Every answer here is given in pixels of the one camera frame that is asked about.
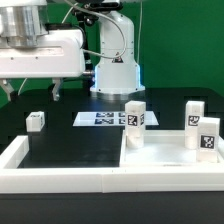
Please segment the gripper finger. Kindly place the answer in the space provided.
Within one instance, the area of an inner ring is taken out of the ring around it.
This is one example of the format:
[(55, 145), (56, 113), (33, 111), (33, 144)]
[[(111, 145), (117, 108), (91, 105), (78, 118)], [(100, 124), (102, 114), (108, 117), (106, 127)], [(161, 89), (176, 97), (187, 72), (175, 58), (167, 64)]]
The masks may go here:
[(60, 99), (60, 88), (63, 84), (62, 78), (53, 78), (53, 89), (52, 89), (52, 97), (54, 101), (58, 101)]
[(13, 97), (15, 95), (15, 90), (11, 86), (10, 82), (7, 79), (0, 79), (0, 87), (6, 93), (7, 99), (9, 101), (12, 101), (13, 100)]

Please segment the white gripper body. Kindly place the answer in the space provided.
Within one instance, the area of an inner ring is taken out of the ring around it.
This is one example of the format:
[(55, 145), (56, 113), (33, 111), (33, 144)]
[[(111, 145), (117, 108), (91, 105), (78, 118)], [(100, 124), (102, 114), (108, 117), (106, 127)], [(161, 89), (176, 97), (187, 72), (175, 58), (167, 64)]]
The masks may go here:
[(12, 48), (0, 37), (0, 78), (78, 77), (85, 71), (80, 30), (53, 30), (35, 48)]

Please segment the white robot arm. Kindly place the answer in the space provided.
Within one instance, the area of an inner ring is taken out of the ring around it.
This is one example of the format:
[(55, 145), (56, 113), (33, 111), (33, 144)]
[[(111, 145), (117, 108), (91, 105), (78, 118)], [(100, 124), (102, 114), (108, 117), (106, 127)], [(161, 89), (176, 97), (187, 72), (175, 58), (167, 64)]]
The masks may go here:
[[(67, 3), (88, 24), (100, 23), (100, 58), (95, 68), (87, 62), (84, 31), (65, 22), (48, 21), (50, 2)], [(14, 92), (9, 81), (50, 78), (53, 98), (65, 78), (91, 75), (94, 95), (124, 98), (145, 89), (134, 59), (134, 25), (119, 13), (123, 0), (0, 0), (0, 88)]]

